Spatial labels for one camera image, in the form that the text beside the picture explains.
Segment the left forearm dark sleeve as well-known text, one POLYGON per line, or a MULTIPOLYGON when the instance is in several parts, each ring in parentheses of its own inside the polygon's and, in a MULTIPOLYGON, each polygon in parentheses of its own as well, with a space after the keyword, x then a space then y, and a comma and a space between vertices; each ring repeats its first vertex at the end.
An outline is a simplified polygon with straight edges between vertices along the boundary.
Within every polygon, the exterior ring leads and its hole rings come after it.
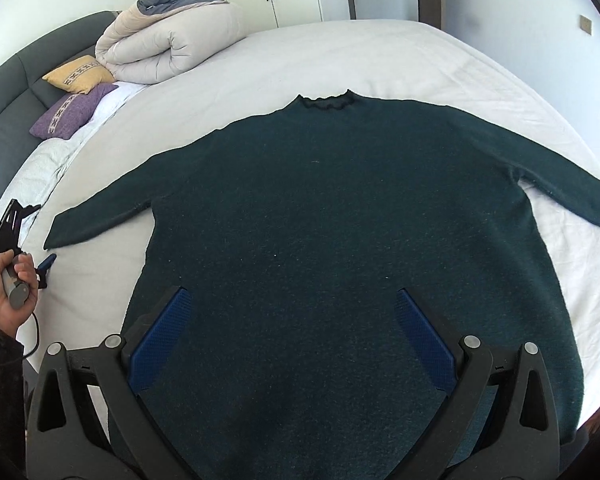
POLYGON ((0 328, 0 479, 23 479, 24 435, 23 346, 0 328))

